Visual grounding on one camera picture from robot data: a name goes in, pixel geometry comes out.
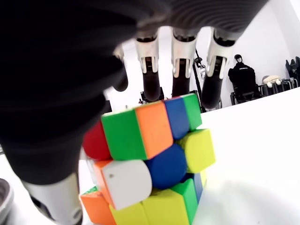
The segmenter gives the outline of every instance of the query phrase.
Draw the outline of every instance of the white table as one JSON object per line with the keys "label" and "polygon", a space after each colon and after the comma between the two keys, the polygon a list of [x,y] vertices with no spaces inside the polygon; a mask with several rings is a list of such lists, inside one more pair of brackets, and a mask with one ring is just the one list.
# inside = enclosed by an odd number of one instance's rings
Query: white table
{"label": "white table", "polygon": [[[217,162],[207,170],[194,225],[300,224],[300,88],[208,112]],[[292,123],[284,120],[294,118]],[[81,193],[93,186],[86,163],[79,162]],[[53,225],[0,156],[0,178],[15,190],[10,225]],[[84,225],[92,224],[84,212]]]}

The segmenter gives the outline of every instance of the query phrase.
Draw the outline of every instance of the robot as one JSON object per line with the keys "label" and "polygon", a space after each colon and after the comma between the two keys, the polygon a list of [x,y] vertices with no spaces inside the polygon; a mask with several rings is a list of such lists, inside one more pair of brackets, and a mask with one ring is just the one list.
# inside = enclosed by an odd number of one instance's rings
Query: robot
{"label": "robot", "polygon": [[213,108],[231,50],[266,2],[2,2],[0,143],[36,207],[57,224],[82,223],[79,153],[84,134],[104,111],[103,90],[124,79],[124,64],[113,56],[117,46],[136,39],[145,94],[155,99],[156,33],[171,26],[173,96],[182,95],[188,90],[197,33],[211,26],[201,102]]}

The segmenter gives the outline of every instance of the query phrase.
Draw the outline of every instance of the black fabric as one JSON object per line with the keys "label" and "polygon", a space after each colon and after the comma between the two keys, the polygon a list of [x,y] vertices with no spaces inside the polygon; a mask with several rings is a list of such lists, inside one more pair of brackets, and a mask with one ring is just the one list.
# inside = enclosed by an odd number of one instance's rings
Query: black fabric
{"label": "black fabric", "polygon": [[228,72],[230,81],[237,88],[237,94],[256,92],[255,71],[242,62],[238,62],[233,69]]}

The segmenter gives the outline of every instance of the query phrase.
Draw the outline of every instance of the rubik's cube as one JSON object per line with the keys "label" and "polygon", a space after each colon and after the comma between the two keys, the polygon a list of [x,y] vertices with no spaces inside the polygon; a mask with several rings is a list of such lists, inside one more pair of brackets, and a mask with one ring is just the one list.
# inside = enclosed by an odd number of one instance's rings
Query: rubik's cube
{"label": "rubik's cube", "polygon": [[191,225],[215,163],[198,97],[108,113],[85,136],[98,188],[81,196],[95,224]]}

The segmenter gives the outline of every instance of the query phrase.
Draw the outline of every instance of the white wall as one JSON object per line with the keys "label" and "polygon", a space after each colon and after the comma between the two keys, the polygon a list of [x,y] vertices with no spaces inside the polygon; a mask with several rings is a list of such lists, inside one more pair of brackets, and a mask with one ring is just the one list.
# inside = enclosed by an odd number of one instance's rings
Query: white wall
{"label": "white wall", "polygon": [[[203,63],[206,63],[206,54],[210,38],[210,28],[201,29],[197,50]],[[137,105],[140,98],[140,91],[143,91],[143,77],[140,64],[137,60],[137,53],[134,43],[123,44],[126,70],[129,86],[125,92],[118,93],[113,89],[108,90],[107,95],[111,100],[112,110],[122,110],[125,105],[129,107]],[[274,12],[267,4],[257,17],[252,21],[245,33],[235,45],[229,66],[225,70],[225,78],[222,86],[221,98],[223,107],[231,106],[230,93],[233,92],[232,83],[228,78],[229,68],[235,65],[234,55],[241,54],[244,63],[251,66],[256,73],[256,82],[261,84],[262,78],[266,75],[279,75],[286,78],[285,60],[291,55],[281,28],[277,22]],[[159,31],[159,79],[166,97],[172,92],[172,64],[171,64],[171,30],[169,27],[162,27]],[[196,90],[194,75],[191,78],[191,90]]]}
{"label": "white wall", "polygon": [[291,57],[300,57],[300,1],[271,0],[270,5],[285,37]]}

